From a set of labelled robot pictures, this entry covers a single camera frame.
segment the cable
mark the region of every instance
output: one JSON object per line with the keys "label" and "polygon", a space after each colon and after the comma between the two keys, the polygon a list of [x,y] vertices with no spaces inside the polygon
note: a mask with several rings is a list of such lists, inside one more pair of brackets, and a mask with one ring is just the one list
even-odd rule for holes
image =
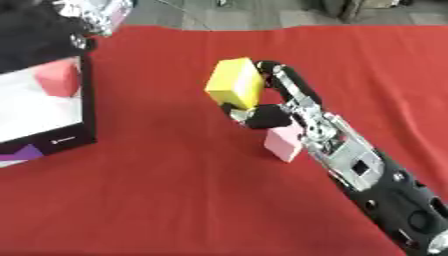
{"label": "cable", "polygon": [[174,5],[174,4],[170,3],[170,2],[167,2],[167,1],[165,1],[165,0],[156,0],[156,1],[159,2],[159,3],[162,3],[162,4],[169,5],[169,6],[171,6],[172,8],[174,8],[174,9],[176,9],[176,10],[179,10],[179,11],[183,12],[185,15],[187,15],[188,17],[190,17],[192,20],[194,20],[194,21],[198,22],[199,24],[201,24],[201,25],[202,25],[204,28],[206,28],[208,31],[213,31],[213,29],[210,28],[209,26],[207,26],[207,24],[205,24],[205,22],[203,22],[202,20],[196,18],[196,16],[194,16],[193,14],[191,14],[189,11],[187,11],[187,10],[185,10],[185,9],[179,7],[179,6],[176,6],[176,5]]}

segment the red tablecloth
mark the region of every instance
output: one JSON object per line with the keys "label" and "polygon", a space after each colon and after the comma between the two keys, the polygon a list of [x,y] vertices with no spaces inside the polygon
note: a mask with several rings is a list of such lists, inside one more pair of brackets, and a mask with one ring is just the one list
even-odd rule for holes
{"label": "red tablecloth", "polygon": [[128,27],[94,54],[99,143],[0,172],[0,254],[402,255],[306,153],[203,92],[220,59],[294,66],[448,199],[448,27]]}

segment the robotic arm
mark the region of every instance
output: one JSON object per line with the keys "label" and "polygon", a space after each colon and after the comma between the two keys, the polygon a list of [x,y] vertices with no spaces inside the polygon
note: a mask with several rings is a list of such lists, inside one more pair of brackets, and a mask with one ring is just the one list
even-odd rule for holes
{"label": "robotic arm", "polygon": [[0,74],[72,56],[109,36],[137,0],[0,0]]}
{"label": "robotic arm", "polygon": [[248,111],[225,103],[233,120],[252,129],[291,124],[308,153],[358,208],[407,255],[448,255],[448,209],[408,170],[359,135],[340,116],[325,111],[321,98],[291,68],[278,62],[255,63],[266,87],[285,103]]}

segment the pink cube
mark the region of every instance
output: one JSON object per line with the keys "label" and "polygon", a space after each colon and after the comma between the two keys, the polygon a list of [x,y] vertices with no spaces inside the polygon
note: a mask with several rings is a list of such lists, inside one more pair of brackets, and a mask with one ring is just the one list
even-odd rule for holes
{"label": "pink cube", "polygon": [[302,149],[298,138],[301,133],[303,128],[295,121],[288,127],[269,129],[264,146],[282,161],[290,163]]}
{"label": "pink cube", "polygon": [[35,78],[50,96],[73,97],[79,89],[79,73],[72,59],[60,60],[36,68]]}

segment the floor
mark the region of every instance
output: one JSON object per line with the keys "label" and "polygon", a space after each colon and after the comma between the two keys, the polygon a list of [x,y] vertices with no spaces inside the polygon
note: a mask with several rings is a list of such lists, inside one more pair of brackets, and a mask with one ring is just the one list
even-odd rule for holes
{"label": "floor", "polygon": [[[186,30],[260,30],[342,24],[317,10],[306,11],[308,1],[312,0],[229,1],[228,6],[217,7],[216,0],[140,0],[128,23]],[[408,7],[368,9],[353,23],[444,25],[448,24],[448,1],[416,0]]]}

